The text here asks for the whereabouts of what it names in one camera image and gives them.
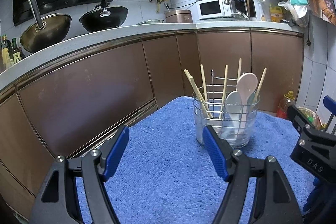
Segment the blue gloved right hand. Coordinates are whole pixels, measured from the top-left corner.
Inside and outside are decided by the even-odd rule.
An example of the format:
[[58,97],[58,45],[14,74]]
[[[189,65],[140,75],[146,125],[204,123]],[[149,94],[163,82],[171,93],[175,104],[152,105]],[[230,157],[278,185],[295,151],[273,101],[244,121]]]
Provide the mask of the blue gloved right hand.
[[303,211],[314,211],[319,207],[320,211],[327,212],[335,208],[335,184],[325,182],[317,177],[313,181],[314,189],[309,194]]

